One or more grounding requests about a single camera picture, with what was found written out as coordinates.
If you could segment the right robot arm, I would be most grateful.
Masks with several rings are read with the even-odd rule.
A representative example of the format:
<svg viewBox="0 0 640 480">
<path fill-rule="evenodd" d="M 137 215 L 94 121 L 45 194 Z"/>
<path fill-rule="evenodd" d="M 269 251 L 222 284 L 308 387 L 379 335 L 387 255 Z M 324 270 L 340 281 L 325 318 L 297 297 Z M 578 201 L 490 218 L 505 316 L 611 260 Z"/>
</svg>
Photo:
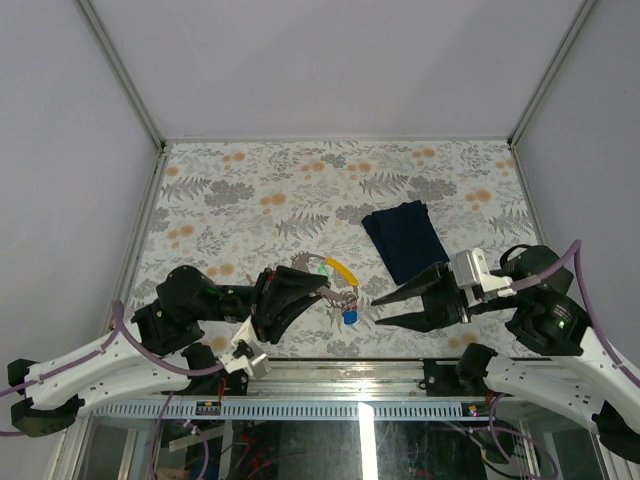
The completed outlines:
<svg viewBox="0 0 640 480">
<path fill-rule="evenodd" d="M 384 326 L 428 333 L 492 311 L 513 310 L 506 329 L 528 350 L 572 371 L 577 382 L 536 373 L 496 350 L 471 343 L 455 367 L 467 394 L 493 391 L 523 398 L 597 435 L 619 457 L 639 460 L 639 370 L 606 339 L 588 300 L 576 303 L 571 284 L 582 285 L 580 245 L 558 256 L 544 245 L 507 250 L 496 269 L 480 248 L 464 250 L 427 268 L 376 299 L 385 305 L 418 297 L 420 312 L 382 320 Z"/>
</svg>

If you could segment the metal keyring with yellow handle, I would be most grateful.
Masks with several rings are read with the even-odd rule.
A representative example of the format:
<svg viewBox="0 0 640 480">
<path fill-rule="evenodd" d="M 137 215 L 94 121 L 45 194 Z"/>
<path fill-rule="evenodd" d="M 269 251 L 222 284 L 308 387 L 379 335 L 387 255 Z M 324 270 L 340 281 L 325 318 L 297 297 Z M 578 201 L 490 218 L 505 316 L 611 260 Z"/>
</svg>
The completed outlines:
<svg viewBox="0 0 640 480">
<path fill-rule="evenodd" d="M 340 312 L 342 323 L 347 327 L 354 327 L 359 320 L 359 280 L 344 264 L 338 260 L 309 251 L 294 254 L 291 257 L 291 267 L 297 270 L 318 274 L 317 268 L 326 265 L 333 279 L 329 287 L 319 290 L 328 308 Z"/>
</svg>

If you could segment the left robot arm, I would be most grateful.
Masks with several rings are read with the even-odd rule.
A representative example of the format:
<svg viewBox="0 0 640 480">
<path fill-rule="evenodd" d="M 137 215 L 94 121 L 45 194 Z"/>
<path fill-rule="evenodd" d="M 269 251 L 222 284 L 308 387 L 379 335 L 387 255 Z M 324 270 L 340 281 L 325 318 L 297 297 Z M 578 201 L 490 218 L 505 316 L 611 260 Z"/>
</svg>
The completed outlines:
<svg viewBox="0 0 640 480">
<path fill-rule="evenodd" d="M 104 405 L 145 394 L 208 394 L 223 373 L 259 379 L 269 371 L 263 344 L 277 344 L 329 286 L 323 275 L 285 266 L 265 269 L 252 286 L 217 285 L 179 266 L 131 319 L 114 302 L 103 337 L 52 360 L 11 362 L 8 390 L 21 396 L 10 410 L 11 433 L 52 435 Z"/>
</svg>

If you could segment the green key tag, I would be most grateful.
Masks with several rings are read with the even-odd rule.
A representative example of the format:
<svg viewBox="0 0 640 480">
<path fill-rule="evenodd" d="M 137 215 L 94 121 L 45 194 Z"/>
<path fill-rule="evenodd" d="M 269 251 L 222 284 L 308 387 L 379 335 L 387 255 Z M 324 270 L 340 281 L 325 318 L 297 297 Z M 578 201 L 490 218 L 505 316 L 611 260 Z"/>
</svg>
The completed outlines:
<svg viewBox="0 0 640 480">
<path fill-rule="evenodd" d="M 329 268 L 326 265 L 319 266 L 317 268 L 317 273 L 319 275 L 325 276 L 329 281 L 331 281 L 333 279 L 332 274 L 331 274 Z"/>
</svg>

